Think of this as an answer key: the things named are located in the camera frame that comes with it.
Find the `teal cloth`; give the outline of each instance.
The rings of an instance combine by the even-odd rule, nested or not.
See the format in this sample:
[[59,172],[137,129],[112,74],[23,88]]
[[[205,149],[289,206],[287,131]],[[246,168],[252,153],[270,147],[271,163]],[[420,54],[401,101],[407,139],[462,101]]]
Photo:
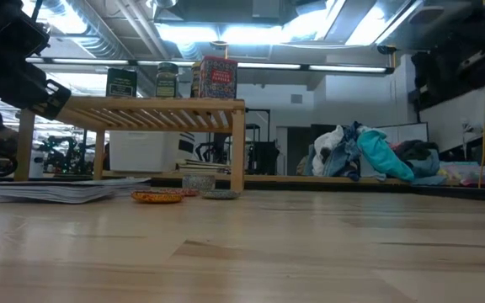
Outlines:
[[377,130],[360,134],[357,146],[362,154],[379,173],[386,173],[404,181],[413,181],[411,168],[400,160],[385,142],[386,135]]

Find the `pile of clothes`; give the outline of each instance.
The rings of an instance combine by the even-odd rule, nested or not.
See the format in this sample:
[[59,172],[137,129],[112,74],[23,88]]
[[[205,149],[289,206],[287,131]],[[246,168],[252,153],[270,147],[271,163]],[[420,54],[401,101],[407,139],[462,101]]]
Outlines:
[[375,170],[373,177],[380,180],[394,177],[415,184],[445,182],[445,178],[436,176],[440,168],[436,144],[415,140],[393,146],[386,142],[384,132],[356,121],[317,138],[309,147],[303,174],[359,181],[361,158]]

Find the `black machine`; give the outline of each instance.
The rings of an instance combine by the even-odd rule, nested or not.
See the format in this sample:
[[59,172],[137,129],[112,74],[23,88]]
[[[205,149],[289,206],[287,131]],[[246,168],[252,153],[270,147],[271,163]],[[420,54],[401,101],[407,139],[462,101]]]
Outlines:
[[446,37],[412,57],[418,109],[426,109],[485,86],[485,7],[450,25]]
[[[56,150],[56,147],[61,143],[67,142],[67,153]],[[85,146],[84,143],[77,143],[74,137],[48,137],[43,141],[43,144],[37,148],[39,152],[47,152],[48,158],[45,161],[45,172],[48,172],[48,167],[51,165],[54,172],[49,173],[63,173],[63,174],[79,174],[90,175],[93,173],[93,164],[85,162],[83,157],[87,149],[94,148],[94,145]]]
[[0,99],[19,109],[54,119],[71,96],[61,84],[46,80],[46,74],[26,62],[39,55],[50,36],[35,22],[42,0],[30,18],[22,12],[20,0],[0,0]]

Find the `stack of papers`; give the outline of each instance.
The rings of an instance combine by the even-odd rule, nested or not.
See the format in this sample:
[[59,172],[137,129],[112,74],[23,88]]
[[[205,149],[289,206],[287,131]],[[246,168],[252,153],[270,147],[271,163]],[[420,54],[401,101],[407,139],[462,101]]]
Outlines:
[[0,182],[0,202],[82,204],[116,195],[148,190],[149,178],[80,182]]
[[196,160],[178,160],[177,169],[180,173],[229,173],[231,167],[226,164],[201,162]]

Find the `shelf leg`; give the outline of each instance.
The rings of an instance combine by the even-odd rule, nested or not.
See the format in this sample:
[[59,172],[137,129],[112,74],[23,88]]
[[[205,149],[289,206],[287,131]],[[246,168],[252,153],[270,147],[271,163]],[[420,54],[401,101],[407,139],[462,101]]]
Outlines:
[[33,131],[35,130],[35,114],[22,109],[18,131],[18,150],[16,161],[18,167],[14,172],[14,181],[29,180],[29,163],[31,162],[31,145],[33,144]]
[[244,145],[246,139],[244,110],[237,110],[233,113],[232,137],[232,190],[241,193],[244,190]]
[[104,169],[104,136],[105,130],[97,131],[97,140],[94,146],[93,180],[102,180]]

